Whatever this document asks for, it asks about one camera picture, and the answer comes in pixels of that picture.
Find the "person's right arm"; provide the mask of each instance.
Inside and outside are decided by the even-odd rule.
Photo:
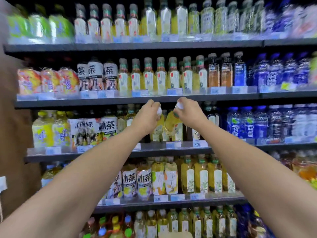
[[[270,155],[210,122],[182,97],[180,120],[197,130],[264,222],[279,238],[317,237],[317,192]]]

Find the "person's right hand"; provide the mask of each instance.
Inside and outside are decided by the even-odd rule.
[[[181,97],[177,102],[182,103],[184,109],[176,108],[174,112],[179,116],[180,120],[190,128],[199,131],[203,122],[207,120],[199,104],[186,97]]]

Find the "person's left hand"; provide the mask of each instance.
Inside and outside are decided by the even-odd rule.
[[[157,111],[160,106],[161,104],[159,102],[154,102],[150,99],[142,106],[133,119],[131,126],[140,132],[142,137],[153,132],[156,128],[157,121],[160,119],[160,116],[158,117],[157,115]]]

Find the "white label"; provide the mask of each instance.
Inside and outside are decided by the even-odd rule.
[[[172,232],[178,232],[178,221],[177,220],[172,221]]]
[[[149,93],[151,93],[153,91],[153,73],[145,72],[144,79],[145,79],[145,89],[147,89]]]
[[[192,93],[193,89],[193,72],[187,70],[184,72],[184,86],[183,89],[185,93]]]
[[[186,171],[187,176],[187,192],[192,193],[194,192],[194,170],[189,169]]]
[[[207,90],[207,70],[202,69],[199,71],[199,86],[200,89]]]
[[[162,34],[171,34],[171,11],[167,8],[161,10]]]
[[[117,77],[118,66],[115,63],[104,63],[103,68],[105,69],[105,77]]]
[[[146,238],[157,238],[158,231],[156,226],[146,226]]]
[[[227,173],[228,177],[228,193],[235,193],[236,192],[236,184],[233,182],[230,175]]]
[[[226,219],[221,218],[219,220],[219,234],[225,234],[226,232]]]
[[[230,236],[236,237],[237,235],[237,219],[236,218],[230,218]]]
[[[165,188],[168,195],[174,195],[178,193],[177,185],[177,171],[165,171]]]
[[[137,168],[129,171],[122,171],[123,196],[131,198],[138,193],[137,189]]]
[[[182,221],[182,232],[188,231],[188,221],[184,220]]]
[[[200,192],[207,193],[208,192],[208,171],[201,170],[199,172],[200,175]]]
[[[119,90],[128,91],[128,74],[119,73]]]
[[[157,83],[158,83],[158,94],[164,95],[166,92],[166,73],[164,71],[159,71],[156,74],[157,76]]]
[[[207,238],[212,238],[212,220],[206,220]]]
[[[100,26],[101,26],[101,38],[103,40],[111,40],[111,21],[109,18],[104,18],[101,20],[100,22]]]
[[[75,20],[75,34],[76,36],[85,36],[87,35],[87,24],[85,20],[77,18]]]
[[[214,171],[215,178],[215,193],[222,192],[222,171],[217,169]]]
[[[130,37],[136,37],[139,34],[139,22],[135,17],[129,20],[129,34]]]
[[[128,119],[126,121],[126,126],[130,126],[132,124],[133,119]]]
[[[168,225],[158,225],[158,232],[159,233],[164,233],[164,232],[168,232]]]
[[[152,172],[153,194],[158,196],[165,193],[164,171]]]
[[[99,21],[94,18],[88,20],[88,32],[90,36],[100,36]]]
[[[179,72],[170,72],[171,88],[179,88]]]
[[[201,220],[195,221],[195,238],[201,238]]]
[[[103,76],[103,66],[100,62],[88,62],[88,76]]]
[[[132,73],[132,90],[140,90],[140,74],[139,73]]]
[[[182,36],[187,34],[187,9],[185,7],[177,9],[177,34]]]
[[[117,18],[114,22],[116,26],[116,36],[126,36],[126,30],[125,30],[125,20],[122,18]]]

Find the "bottle label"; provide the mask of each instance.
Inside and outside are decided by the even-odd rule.
[[[140,74],[139,73],[132,73],[132,90],[140,90],[141,83],[140,83]]]
[[[182,36],[187,34],[187,9],[184,7],[177,9],[177,34]]]
[[[54,146],[69,146],[70,137],[69,137],[69,124],[53,124],[53,140]]]
[[[89,19],[88,31],[90,36],[99,37],[100,36],[99,21],[94,18]]]
[[[230,236],[236,237],[237,235],[237,219],[236,218],[230,218]]]
[[[187,220],[183,220],[182,221],[182,232],[184,231],[188,231],[189,228],[188,228],[188,221]]]
[[[149,93],[153,92],[153,73],[145,72],[144,79],[145,79],[145,89],[147,89]]]
[[[233,182],[230,175],[227,173],[228,177],[228,193],[235,193],[236,192],[236,184]]]
[[[153,10],[146,10],[146,33],[150,37],[156,36],[156,15]]]
[[[186,94],[191,94],[193,89],[193,72],[191,70],[186,70],[184,72],[184,92]]]
[[[129,171],[122,171],[123,196],[132,198],[137,196],[137,168]]]
[[[136,37],[139,35],[139,22],[135,17],[129,20],[129,33],[130,37]]]
[[[117,117],[101,118],[102,140],[105,141],[117,134]]]
[[[201,170],[199,172],[200,175],[200,193],[208,192],[208,171]]]
[[[201,220],[195,221],[195,238],[201,238]]]
[[[128,74],[126,73],[119,73],[119,90],[128,91]]]
[[[187,192],[193,193],[194,192],[194,170],[188,169],[186,171],[187,176]]]
[[[171,71],[170,73],[171,88],[179,88],[179,72]]]
[[[206,92],[207,91],[207,70],[202,69],[199,71],[199,87],[200,91]]]
[[[119,171],[116,179],[107,192],[107,199],[121,198],[122,195],[122,175],[121,171]]]
[[[165,194],[164,171],[152,171],[152,183],[155,196]]]
[[[100,22],[101,26],[101,39],[110,41],[112,37],[111,29],[112,24],[109,18],[104,18]]]
[[[219,234],[224,235],[226,233],[226,219],[225,218],[221,218],[219,220]]]
[[[75,20],[75,34],[76,36],[86,36],[87,35],[87,24],[85,20],[77,18]]]
[[[168,195],[178,193],[177,171],[165,171],[165,188]]]
[[[125,20],[122,18],[117,18],[114,23],[116,26],[116,36],[126,36]]]
[[[171,11],[169,9],[161,10],[162,34],[171,34]]]
[[[206,233],[207,238],[212,238],[212,220],[206,220]]]
[[[168,232],[168,225],[158,225],[158,232],[159,233],[165,233]]]
[[[146,226],[146,238],[157,238],[158,231],[157,226]]]
[[[158,94],[164,95],[166,93],[166,73],[164,71],[159,71],[156,73],[157,83],[158,83]]]
[[[172,221],[172,232],[178,232],[178,221],[177,220]]]

